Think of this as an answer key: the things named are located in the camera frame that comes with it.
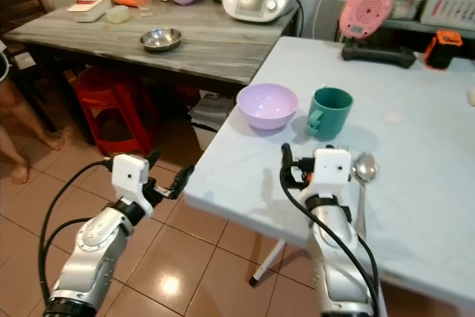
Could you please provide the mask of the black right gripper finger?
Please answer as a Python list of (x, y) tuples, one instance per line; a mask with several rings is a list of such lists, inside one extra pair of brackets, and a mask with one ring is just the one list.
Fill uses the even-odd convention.
[(281, 146), (281, 185), (295, 186), (296, 180), (292, 174), (294, 168), (294, 157), (292, 157), (291, 147), (289, 143), (284, 143)]

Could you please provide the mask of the large purple plastic bowl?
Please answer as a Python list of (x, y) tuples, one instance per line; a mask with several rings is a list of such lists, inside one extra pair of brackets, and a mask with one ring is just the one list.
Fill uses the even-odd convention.
[(281, 84), (259, 83), (242, 89), (235, 103), (252, 128), (276, 130), (295, 116), (299, 99), (293, 90)]

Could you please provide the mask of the steel spoon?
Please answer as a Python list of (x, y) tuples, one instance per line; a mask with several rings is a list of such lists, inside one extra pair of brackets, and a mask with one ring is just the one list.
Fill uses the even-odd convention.
[(377, 170), (376, 158), (371, 153), (360, 153), (353, 161), (352, 176), (359, 184), (358, 215), (354, 222), (354, 229), (362, 239), (366, 238), (366, 187), (376, 178)]

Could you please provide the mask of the teal plastic mug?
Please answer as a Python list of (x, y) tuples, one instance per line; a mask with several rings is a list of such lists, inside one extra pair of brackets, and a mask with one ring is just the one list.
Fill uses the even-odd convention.
[(333, 87), (315, 91), (307, 114), (307, 131), (316, 140), (329, 141), (342, 131), (354, 99), (349, 93)]

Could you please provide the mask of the white bin with grey bag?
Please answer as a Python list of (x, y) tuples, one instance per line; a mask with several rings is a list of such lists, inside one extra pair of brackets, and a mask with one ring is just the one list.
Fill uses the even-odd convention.
[(235, 107), (235, 100), (200, 91), (201, 98), (190, 109), (190, 123), (201, 151), (206, 151)]

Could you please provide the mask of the red plastic stool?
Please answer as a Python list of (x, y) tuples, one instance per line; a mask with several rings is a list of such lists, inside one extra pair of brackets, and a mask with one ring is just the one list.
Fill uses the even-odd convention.
[[(162, 114), (147, 94), (145, 84), (138, 77), (99, 67), (88, 67), (72, 83), (81, 111), (91, 127), (99, 153), (148, 154), (159, 136)], [(102, 127), (109, 120), (125, 125), (131, 137), (109, 140)]]

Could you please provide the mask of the white metal table leg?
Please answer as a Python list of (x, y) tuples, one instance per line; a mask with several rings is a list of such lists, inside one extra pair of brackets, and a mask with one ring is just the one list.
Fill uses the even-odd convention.
[(276, 259), (282, 256), (283, 249), (285, 249), (286, 245), (287, 242), (283, 239), (278, 240), (278, 242), (276, 242), (275, 248), (268, 253), (261, 266), (258, 267), (257, 272), (255, 272), (252, 278), (249, 280), (249, 284), (251, 287), (256, 287), (258, 283), (261, 282), (261, 279), (263, 278), (264, 274), (268, 272), (272, 264), (275, 263)]

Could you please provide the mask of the steel bowl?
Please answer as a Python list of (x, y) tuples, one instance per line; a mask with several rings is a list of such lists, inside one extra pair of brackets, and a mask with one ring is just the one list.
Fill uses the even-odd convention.
[(163, 53), (176, 49), (183, 40), (180, 30), (163, 27), (150, 30), (140, 36), (140, 45), (149, 53)]

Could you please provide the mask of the black stand base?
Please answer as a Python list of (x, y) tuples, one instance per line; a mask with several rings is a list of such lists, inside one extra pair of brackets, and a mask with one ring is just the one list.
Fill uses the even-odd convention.
[(397, 45), (374, 45), (366, 41), (347, 42), (341, 50), (343, 60), (367, 60), (387, 63), (401, 68), (410, 68), (416, 56), (410, 48)]

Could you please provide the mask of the pale green small container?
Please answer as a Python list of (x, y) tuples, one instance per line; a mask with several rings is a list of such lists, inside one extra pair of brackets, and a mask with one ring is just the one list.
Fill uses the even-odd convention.
[(131, 19), (131, 13), (128, 6), (116, 5), (105, 12), (106, 21), (113, 24), (128, 22)]

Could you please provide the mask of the white rectangular container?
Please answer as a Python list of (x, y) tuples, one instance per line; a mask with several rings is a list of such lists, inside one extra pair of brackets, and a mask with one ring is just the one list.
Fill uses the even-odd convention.
[(67, 9), (75, 22), (95, 22), (114, 6), (112, 0), (78, 0)]

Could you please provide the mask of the pink round kitchen scale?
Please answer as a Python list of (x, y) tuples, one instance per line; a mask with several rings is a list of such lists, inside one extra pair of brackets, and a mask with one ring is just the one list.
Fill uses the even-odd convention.
[(393, 10), (393, 0), (347, 0), (338, 21), (347, 39), (366, 39), (373, 35)]

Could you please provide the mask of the orange and black device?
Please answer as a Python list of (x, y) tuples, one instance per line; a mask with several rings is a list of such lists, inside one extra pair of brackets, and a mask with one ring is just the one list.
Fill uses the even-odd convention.
[(447, 70), (463, 45), (464, 41), (462, 41), (461, 35), (455, 30), (437, 30), (425, 49), (423, 63), (430, 69)]

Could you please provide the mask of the clear plastic storage box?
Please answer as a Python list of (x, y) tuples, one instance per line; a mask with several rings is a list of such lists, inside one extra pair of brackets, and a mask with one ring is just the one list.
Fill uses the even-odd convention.
[(394, 19), (394, 21), (410, 21), (419, 12), (419, 8), (424, 4), (425, 0), (393, 0), (393, 8), (389, 17), (386, 19)]

